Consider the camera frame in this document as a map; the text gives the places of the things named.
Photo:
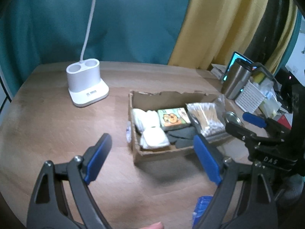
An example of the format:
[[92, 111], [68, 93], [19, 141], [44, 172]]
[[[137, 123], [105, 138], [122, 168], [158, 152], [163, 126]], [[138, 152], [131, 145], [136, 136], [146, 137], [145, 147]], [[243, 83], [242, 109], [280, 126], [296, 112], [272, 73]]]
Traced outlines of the bag of cotton swabs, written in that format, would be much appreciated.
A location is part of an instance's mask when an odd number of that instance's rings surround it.
[[225, 131], [225, 96], [219, 95], [210, 102], [186, 103], [191, 122], [209, 143], [223, 141], [229, 136]]

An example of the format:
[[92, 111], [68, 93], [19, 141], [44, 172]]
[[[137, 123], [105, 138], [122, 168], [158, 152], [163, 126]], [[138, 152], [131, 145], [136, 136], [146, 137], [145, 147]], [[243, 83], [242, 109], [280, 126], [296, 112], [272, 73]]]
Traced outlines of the blue tissue packet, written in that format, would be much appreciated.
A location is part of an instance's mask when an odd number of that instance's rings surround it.
[[195, 205], [195, 209], [192, 213], [192, 228], [194, 228], [199, 222], [200, 218], [206, 211], [209, 203], [213, 199], [213, 196], [201, 196], [197, 200], [197, 204]]

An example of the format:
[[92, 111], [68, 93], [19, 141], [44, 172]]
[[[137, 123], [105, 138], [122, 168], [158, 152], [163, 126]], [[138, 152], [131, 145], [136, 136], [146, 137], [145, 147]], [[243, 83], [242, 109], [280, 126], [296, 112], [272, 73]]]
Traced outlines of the white cloth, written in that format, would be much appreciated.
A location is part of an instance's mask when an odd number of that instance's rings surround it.
[[133, 108], [132, 116], [137, 130], [141, 134], [141, 148], [155, 150], [170, 146], [170, 141], [160, 126], [159, 115], [156, 111]]

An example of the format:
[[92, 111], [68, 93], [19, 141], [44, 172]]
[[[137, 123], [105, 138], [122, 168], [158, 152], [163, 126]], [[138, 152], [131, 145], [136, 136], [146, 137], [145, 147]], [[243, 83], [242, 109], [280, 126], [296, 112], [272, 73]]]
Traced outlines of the orange tin can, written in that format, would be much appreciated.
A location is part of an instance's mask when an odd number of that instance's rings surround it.
[[243, 126], [242, 121], [237, 116], [235, 112], [232, 111], [226, 111], [224, 114], [224, 120], [226, 123], [235, 123], [236, 125]]

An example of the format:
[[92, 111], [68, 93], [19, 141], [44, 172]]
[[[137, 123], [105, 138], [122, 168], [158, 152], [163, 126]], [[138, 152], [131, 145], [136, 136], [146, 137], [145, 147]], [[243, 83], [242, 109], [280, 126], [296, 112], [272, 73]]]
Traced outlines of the grey knitted glove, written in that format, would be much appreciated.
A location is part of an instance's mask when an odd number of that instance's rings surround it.
[[193, 138], [197, 135], [195, 127], [185, 127], [165, 133], [169, 142], [177, 149], [193, 146]]

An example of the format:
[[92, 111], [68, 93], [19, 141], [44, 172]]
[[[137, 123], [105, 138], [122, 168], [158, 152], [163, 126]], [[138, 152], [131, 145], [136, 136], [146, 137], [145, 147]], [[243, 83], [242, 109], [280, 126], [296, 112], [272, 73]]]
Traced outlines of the crumpled clear plastic bags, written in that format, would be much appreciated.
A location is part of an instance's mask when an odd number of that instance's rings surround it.
[[264, 100], [259, 105], [259, 109], [266, 118], [274, 118], [282, 106], [276, 97], [273, 85], [273, 81], [267, 77], [259, 85], [259, 89], [264, 95]]

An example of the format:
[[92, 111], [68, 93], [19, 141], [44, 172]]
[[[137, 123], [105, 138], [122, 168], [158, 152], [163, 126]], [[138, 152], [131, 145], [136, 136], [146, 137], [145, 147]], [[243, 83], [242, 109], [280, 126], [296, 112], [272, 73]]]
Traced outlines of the white perforated basket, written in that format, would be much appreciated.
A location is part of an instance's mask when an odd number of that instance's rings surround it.
[[244, 111], [253, 114], [265, 99], [265, 95], [250, 81], [235, 99], [235, 103]]

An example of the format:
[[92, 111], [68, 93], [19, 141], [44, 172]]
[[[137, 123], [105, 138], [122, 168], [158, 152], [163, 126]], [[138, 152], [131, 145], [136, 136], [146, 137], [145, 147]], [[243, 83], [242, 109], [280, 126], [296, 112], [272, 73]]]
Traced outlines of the yellow green sponge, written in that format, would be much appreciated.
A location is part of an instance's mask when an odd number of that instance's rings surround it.
[[265, 75], [262, 72], [256, 73], [253, 76], [253, 81], [255, 83], [261, 83], [263, 81], [263, 79], [265, 78]]

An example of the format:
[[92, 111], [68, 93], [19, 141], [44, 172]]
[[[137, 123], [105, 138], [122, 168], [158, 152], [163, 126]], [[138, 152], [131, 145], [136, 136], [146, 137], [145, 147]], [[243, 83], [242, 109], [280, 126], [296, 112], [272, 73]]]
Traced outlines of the steel travel mug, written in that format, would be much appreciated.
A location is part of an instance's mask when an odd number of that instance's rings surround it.
[[225, 75], [226, 78], [222, 84], [221, 93], [227, 99], [234, 100], [250, 79], [252, 69], [253, 63], [241, 58], [236, 59]]

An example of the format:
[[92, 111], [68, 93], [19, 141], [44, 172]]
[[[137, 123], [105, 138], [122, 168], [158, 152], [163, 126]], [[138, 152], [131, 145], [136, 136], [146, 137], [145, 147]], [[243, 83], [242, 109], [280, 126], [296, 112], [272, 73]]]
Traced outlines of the brown cardboard box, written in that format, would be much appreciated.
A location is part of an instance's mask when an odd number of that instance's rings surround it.
[[225, 113], [234, 111], [222, 94], [131, 91], [126, 136], [134, 164], [191, 154], [196, 134], [213, 145], [222, 144], [229, 138]]

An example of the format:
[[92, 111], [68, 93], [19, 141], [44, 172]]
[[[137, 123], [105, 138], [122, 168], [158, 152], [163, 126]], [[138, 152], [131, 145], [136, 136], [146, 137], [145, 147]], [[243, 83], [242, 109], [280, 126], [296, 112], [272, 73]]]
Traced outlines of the yellow curtain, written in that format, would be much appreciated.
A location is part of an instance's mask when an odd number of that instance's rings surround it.
[[263, 16], [264, 29], [273, 29], [279, 9], [270, 0], [190, 0], [168, 64], [206, 70], [211, 64], [227, 65], [232, 53], [245, 54]]

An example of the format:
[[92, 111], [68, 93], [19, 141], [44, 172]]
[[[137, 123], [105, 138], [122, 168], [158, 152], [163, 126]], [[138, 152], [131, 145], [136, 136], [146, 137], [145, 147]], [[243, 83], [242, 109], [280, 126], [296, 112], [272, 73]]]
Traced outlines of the white desk lamp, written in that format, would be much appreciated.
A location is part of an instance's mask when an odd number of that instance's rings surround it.
[[89, 34], [91, 32], [95, 5], [96, 0], [92, 0], [80, 60], [76, 63], [72, 63], [66, 68], [68, 92], [72, 103], [78, 108], [89, 106], [106, 98], [110, 91], [109, 86], [101, 78], [100, 61], [95, 58], [84, 58]]

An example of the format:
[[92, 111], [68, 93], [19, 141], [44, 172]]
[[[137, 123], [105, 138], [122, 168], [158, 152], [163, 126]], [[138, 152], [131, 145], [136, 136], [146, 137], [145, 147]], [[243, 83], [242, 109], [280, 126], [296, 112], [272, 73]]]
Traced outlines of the teal curtain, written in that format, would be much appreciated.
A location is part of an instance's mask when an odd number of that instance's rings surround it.
[[13, 95], [41, 64], [81, 57], [166, 65], [189, 0], [11, 0], [1, 69]]

